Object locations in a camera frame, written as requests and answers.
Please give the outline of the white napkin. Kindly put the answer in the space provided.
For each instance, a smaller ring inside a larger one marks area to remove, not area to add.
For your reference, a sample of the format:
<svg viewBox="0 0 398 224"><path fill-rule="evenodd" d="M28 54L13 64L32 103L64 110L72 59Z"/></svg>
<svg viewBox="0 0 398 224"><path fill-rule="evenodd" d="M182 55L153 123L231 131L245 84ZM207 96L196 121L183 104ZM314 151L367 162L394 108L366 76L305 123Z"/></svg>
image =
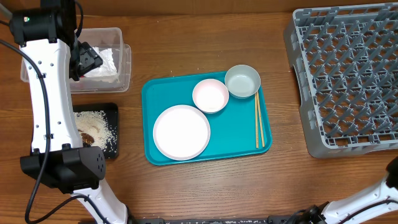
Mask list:
<svg viewBox="0 0 398 224"><path fill-rule="evenodd" d="M101 57L103 64L84 74L84 77L107 77L115 76L117 74L117 68L113 59L113 51L111 48L100 50L99 47L93 47L94 51Z"/></svg>

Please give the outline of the rice grains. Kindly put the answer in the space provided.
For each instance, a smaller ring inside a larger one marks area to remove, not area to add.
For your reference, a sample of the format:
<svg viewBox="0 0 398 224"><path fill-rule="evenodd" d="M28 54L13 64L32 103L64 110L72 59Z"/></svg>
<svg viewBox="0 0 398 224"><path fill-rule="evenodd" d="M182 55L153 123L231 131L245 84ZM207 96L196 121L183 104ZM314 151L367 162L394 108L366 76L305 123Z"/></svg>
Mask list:
<svg viewBox="0 0 398 224"><path fill-rule="evenodd" d="M92 136L97 146L106 154L107 157L115 157L118 153L118 130L106 117L105 111L82 111L74 112L76 126L80 133Z"/></svg>

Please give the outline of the large white plate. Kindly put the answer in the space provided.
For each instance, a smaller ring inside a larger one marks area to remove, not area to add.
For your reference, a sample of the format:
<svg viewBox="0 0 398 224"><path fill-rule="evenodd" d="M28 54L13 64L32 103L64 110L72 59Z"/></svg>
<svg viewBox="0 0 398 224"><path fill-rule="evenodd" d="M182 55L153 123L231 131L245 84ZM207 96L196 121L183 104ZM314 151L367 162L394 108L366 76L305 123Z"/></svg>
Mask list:
<svg viewBox="0 0 398 224"><path fill-rule="evenodd" d="M199 109L176 105L161 112L154 123L152 134L156 148L165 157L187 161L206 149L211 128L208 119Z"/></svg>

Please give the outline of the brown food scrap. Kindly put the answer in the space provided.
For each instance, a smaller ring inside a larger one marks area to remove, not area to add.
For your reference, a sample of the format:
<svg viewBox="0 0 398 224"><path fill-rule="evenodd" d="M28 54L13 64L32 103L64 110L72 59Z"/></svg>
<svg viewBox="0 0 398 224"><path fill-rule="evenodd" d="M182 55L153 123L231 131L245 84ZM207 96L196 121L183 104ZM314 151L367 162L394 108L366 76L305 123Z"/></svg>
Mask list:
<svg viewBox="0 0 398 224"><path fill-rule="evenodd" d="M86 145L92 145L95 142L94 138L89 134L80 133L80 136L82 138L83 143Z"/></svg>

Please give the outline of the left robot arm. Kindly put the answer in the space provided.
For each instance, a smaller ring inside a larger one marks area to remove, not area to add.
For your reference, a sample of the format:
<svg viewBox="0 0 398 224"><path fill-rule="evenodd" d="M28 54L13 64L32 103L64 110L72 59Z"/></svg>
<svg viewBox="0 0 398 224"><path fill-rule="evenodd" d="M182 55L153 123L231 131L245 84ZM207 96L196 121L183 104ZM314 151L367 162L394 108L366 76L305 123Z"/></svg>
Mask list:
<svg viewBox="0 0 398 224"><path fill-rule="evenodd" d="M23 173L78 200L96 223L133 223L105 179L106 158L86 147L76 126L70 80L99 67L100 57L78 41L83 9L77 1L42 1L36 9L13 13L10 49L21 55L29 76L34 127L30 154L20 159Z"/></svg>

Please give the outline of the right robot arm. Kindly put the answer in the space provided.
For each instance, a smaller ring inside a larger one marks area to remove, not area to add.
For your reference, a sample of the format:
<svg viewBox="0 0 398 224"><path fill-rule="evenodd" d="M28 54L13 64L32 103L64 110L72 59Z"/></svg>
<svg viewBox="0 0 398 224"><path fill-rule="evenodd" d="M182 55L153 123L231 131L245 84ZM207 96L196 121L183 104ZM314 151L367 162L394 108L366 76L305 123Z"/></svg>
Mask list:
<svg viewBox="0 0 398 224"><path fill-rule="evenodd" d="M348 198L314 206L295 223L362 223L397 210L397 158L386 167L386 175L376 184Z"/></svg>

